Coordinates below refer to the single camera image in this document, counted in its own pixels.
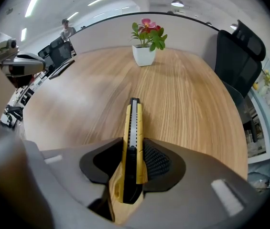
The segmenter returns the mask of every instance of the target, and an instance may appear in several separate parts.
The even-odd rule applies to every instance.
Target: potted plant
[[[151,65],[155,59],[155,49],[164,50],[168,35],[163,36],[164,29],[151,22],[141,20],[141,24],[133,23],[132,39],[140,40],[139,45],[133,45],[133,55],[138,66]]]

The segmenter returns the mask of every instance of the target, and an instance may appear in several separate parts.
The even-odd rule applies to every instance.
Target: wood grain surface
[[[138,67],[131,47],[121,47],[74,59],[61,76],[37,89],[23,111],[26,137],[40,150],[122,137],[127,105],[137,97],[145,137],[212,155],[247,177],[247,144],[237,108],[200,57],[165,49],[157,51],[152,66]],[[137,206],[118,206],[116,222],[123,223]]]

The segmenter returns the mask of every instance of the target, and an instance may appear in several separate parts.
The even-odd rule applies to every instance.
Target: wooden table
[[[200,57],[165,49],[157,51],[153,66],[138,67],[131,47],[122,47],[73,59],[61,76],[39,87],[23,111],[26,137],[40,150],[122,137],[126,107],[137,97],[145,137],[212,155],[247,177],[237,108]],[[121,211],[122,217],[127,214],[124,207]]]

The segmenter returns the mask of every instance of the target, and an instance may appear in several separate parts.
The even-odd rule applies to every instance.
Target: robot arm
[[[0,68],[16,88],[30,84],[32,76],[45,68],[45,61],[29,52],[20,52],[16,39],[0,32]]]

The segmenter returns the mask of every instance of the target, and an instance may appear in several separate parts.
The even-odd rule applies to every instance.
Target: white flower pot
[[[133,46],[134,59],[138,66],[151,65],[154,62],[156,49],[150,52],[150,48],[140,48],[140,45]]]

